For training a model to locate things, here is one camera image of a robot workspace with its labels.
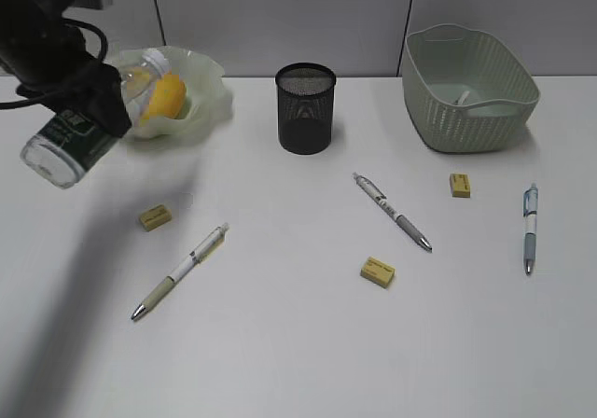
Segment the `bottle cap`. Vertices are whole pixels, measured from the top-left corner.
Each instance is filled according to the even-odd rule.
[[[143,52],[143,59],[153,65],[153,67],[160,74],[160,77],[164,77],[164,75],[170,73],[172,70],[168,59],[166,59],[164,55],[155,48],[146,49]]]

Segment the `green bottle label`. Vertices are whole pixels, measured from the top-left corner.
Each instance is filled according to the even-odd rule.
[[[118,140],[82,114],[64,110],[38,132],[88,171]]]

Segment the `pen clip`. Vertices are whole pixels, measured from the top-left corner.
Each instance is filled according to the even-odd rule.
[[[528,216],[529,214],[529,201],[531,200],[531,190],[527,189],[524,191],[524,197],[522,199],[522,215]]]

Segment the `blue pen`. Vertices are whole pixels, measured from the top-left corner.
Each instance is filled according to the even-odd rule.
[[[524,234],[524,269],[527,276],[531,276],[535,267],[535,250],[537,246],[537,206],[539,204],[539,189],[533,183],[524,192],[522,211],[526,218],[526,233]]]

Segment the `pen grip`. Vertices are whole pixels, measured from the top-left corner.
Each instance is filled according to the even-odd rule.
[[[535,250],[537,246],[537,236],[533,233],[524,235],[524,259],[535,261]]]
[[[142,301],[142,304],[151,311],[160,301],[163,299],[168,292],[174,288],[174,280],[167,276],[159,283],[155,289]]]
[[[421,232],[418,231],[404,216],[398,216],[396,224],[398,224],[398,227],[405,231],[412,239],[416,240],[422,236]]]

